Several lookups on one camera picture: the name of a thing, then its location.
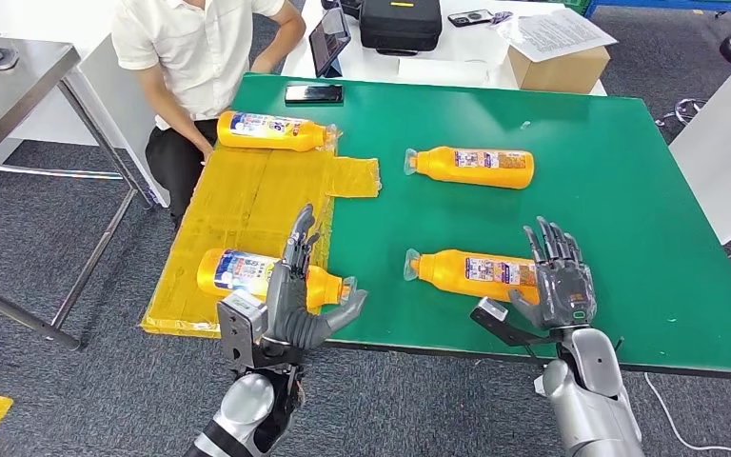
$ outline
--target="white cable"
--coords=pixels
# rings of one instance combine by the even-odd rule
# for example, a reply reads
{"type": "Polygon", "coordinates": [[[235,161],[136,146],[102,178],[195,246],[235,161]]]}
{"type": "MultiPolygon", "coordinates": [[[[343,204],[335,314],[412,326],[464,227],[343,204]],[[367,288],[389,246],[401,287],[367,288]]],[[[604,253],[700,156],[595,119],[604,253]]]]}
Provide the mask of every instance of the white cable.
{"type": "Polygon", "coordinates": [[[660,401],[660,406],[662,407],[662,412],[664,412],[665,417],[668,418],[668,424],[671,425],[671,429],[674,430],[674,436],[676,436],[677,439],[680,440],[680,443],[682,443],[685,447],[688,447],[693,450],[725,450],[727,452],[731,452],[731,447],[693,446],[693,445],[689,445],[687,441],[683,440],[683,438],[680,436],[680,433],[677,431],[677,426],[674,425],[674,419],[671,418],[671,413],[668,412],[668,407],[665,405],[665,402],[662,400],[660,393],[657,392],[657,388],[654,387],[654,385],[651,384],[651,380],[648,379],[648,373],[644,373],[643,377],[645,378],[645,382],[648,383],[648,386],[651,387],[651,391],[654,392],[655,395],[657,395],[657,399],[660,401]]]}

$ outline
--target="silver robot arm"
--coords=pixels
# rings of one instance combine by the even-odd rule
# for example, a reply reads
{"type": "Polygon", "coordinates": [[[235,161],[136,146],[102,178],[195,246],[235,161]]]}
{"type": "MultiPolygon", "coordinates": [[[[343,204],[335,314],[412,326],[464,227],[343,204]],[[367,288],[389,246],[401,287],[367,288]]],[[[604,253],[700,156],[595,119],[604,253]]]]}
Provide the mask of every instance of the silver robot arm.
{"type": "Polygon", "coordinates": [[[285,436],[292,413],[304,402],[301,379],[306,350],[360,315],[365,290],[354,278],[338,307],[320,316],[306,311],[308,236],[315,219],[306,205],[293,224],[282,260],[273,267],[264,302],[234,290],[217,305],[223,353],[244,367],[186,457],[262,457],[285,436]]]}
{"type": "Polygon", "coordinates": [[[609,338],[594,328],[578,328],[568,331],[561,345],[566,353],[547,365],[542,387],[565,454],[643,457],[641,430],[609,338]]]}
{"type": "Polygon", "coordinates": [[[548,335],[511,326],[508,310],[489,298],[481,300],[471,317],[509,346],[556,344],[558,358],[535,387],[553,407],[566,456],[643,457],[641,431],[615,349],[603,332],[590,327],[597,304],[589,267],[569,233],[542,217],[537,221],[544,249],[532,228],[524,227],[524,232],[536,264],[540,303],[527,303],[516,290],[510,301],[548,335]]]}

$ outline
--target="green table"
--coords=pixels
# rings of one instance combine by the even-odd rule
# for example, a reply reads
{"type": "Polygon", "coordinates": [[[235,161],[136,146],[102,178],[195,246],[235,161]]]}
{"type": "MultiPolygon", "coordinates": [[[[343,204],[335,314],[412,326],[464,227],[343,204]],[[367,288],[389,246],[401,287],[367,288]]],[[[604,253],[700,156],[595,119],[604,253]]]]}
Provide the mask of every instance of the green table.
{"type": "Polygon", "coordinates": [[[370,292],[337,344],[527,358],[469,318],[476,298],[402,273],[408,248],[530,257],[521,226],[541,214],[578,239],[598,295],[593,325],[625,339],[625,368],[731,377],[731,264],[641,100],[335,81],[342,105],[288,108],[288,81],[302,80],[246,75],[232,107],[337,124],[340,155],[380,160],[378,198],[335,201],[328,270],[370,292]],[[404,175],[406,148],[439,145],[530,150],[533,182],[404,175]]]}

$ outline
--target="orange bottle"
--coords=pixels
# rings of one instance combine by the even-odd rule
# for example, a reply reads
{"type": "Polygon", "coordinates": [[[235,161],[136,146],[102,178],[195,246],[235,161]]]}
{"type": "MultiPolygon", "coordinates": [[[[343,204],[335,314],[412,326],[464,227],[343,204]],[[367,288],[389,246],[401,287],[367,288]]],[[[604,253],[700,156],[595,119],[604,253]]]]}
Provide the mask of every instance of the orange bottle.
{"type": "Polygon", "coordinates": [[[540,303],[534,262],[530,259],[475,254],[448,249],[420,254],[408,249],[405,280],[423,279],[436,288],[475,297],[508,302],[508,292],[517,289],[528,303],[540,303]]]}
{"type": "Polygon", "coordinates": [[[292,117],[226,111],[217,121],[217,138],[221,144],[232,148],[333,150],[338,136],[334,125],[319,126],[307,119],[292,117]]]}
{"type": "MultiPolygon", "coordinates": [[[[278,261],[273,257],[239,250],[211,249],[204,254],[197,268],[197,285],[203,292],[219,296],[242,288],[256,298],[265,300],[270,273],[278,261]]],[[[353,278],[344,281],[323,268],[310,265],[306,276],[306,310],[319,314],[322,305],[337,305],[341,293],[351,288],[350,281],[353,278]]]]}
{"type": "Polygon", "coordinates": [[[405,174],[437,181],[523,189],[534,176],[534,156],[525,150],[461,149],[439,146],[405,152],[405,174]]]}

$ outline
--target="man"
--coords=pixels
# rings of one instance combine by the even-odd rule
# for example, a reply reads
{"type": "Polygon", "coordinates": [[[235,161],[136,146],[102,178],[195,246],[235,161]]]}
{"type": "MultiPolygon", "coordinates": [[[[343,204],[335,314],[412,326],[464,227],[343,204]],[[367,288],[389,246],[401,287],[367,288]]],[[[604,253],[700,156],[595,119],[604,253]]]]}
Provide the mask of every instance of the man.
{"type": "Polygon", "coordinates": [[[217,139],[217,117],[248,71],[253,13],[279,24],[250,71],[267,73],[304,36],[287,0],[120,0],[112,38],[119,66],[132,70],[155,110],[146,156],[169,191],[176,229],[217,139]]]}

